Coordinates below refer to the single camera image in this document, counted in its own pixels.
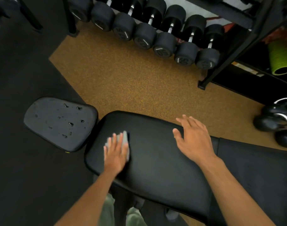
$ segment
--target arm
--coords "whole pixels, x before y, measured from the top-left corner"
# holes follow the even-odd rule
[[[55,226],[97,225],[110,186],[126,164],[128,144],[125,144],[121,149],[122,133],[118,143],[116,143],[116,139],[116,134],[113,134],[113,138],[108,139],[109,148],[104,146],[104,172]]]
[[[275,224],[230,173],[212,148],[208,131],[200,121],[183,115],[176,118],[184,128],[184,139],[177,129],[174,137],[180,151],[201,168],[229,226]]]

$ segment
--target forearm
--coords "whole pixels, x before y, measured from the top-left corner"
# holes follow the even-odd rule
[[[228,226],[275,225],[230,173],[223,160],[214,157],[199,163]]]
[[[96,226],[115,175],[103,172],[55,226]]]

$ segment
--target dumbbell rack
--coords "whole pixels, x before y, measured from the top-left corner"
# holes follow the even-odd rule
[[[241,11],[225,2],[211,4],[207,0],[187,1],[236,24],[224,35],[225,48],[221,53],[219,64],[216,68],[208,70],[205,79],[199,81],[198,87],[203,90],[205,90],[208,83],[212,82],[233,61],[284,22],[280,0],[262,0],[259,5],[254,5],[249,13]],[[63,0],[63,4],[68,22],[69,35],[75,37],[78,34],[75,26],[75,18],[69,11],[67,0]]]

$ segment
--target weight bench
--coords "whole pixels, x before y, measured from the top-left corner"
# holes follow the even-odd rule
[[[177,148],[172,130],[177,128],[183,135],[181,126],[124,111],[108,113],[95,124],[98,115],[92,106],[55,98],[54,100],[52,103],[59,103],[62,110],[67,109],[63,105],[67,104],[87,108],[86,111],[92,114],[90,125],[93,129],[91,133],[86,133],[88,136],[81,138],[78,146],[83,145],[82,141],[85,143],[88,140],[85,164],[94,174],[99,175],[103,172],[103,146],[107,138],[112,133],[126,130],[130,162],[115,179],[114,183],[117,186],[141,198],[184,213],[206,225],[226,225],[202,171]],[[34,109],[34,105],[30,106],[24,122],[38,133],[37,127],[44,127],[45,120],[49,121],[48,116],[54,119],[59,111],[55,110],[58,108],[55,104],[50,107],[48,101],[45,101],[43,106],[38,106],[37,102],[36,107],[39,109]],[[42,117],[43,121],[37,121],[38,119],[34,118],[35,114],[45,116]],[[75,121],[80,119],[77,115],[75,117]],[[63,125],[67,128],[70,126],[66,123]],[[65,132],[60,125],[56,129]],[[47,133],[51,131],[47,127],[44,130]],[[58,134],[61,132],[54,133],[56,134],[47,135],[48,137],[46,133],[45,136],[42,136],[42,133],[39,135],[67,151],[61,145],[61,142],[67,139]],[[276,225],[287,225],[287,152],[216,137],[211,137],[211,140],[216,155],[225,162],[231,173],[265,213]],[[69,150],[72,152],[77,149],[79,148],[74,147]]]

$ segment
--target towel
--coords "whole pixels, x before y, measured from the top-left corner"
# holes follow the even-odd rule
[[[117,135],[116,137],[117,137],[117,142],[118,142],[118,141],[119,141],[119,138],[120,138],[120,134]],[[106,147],[108,147],[108,139],[109,139],[109,138],[110,138],[110,137],[107,138],[107,142],[105,143],[105,146],[106,146]],[[122,145],[121,145],[121,148],[122,148],[122,146],[123,146],[125,143],[128,143],[128,144],[129,144],[129,142],[128,142],[128,134],[127,134],[126,131],[123,131],[123,143],[122,143]],[[130,159],[130,147],[128,148],[128,152],[127,152],[127,154],[126,154],[126,161],[128,162],[129,159]]]

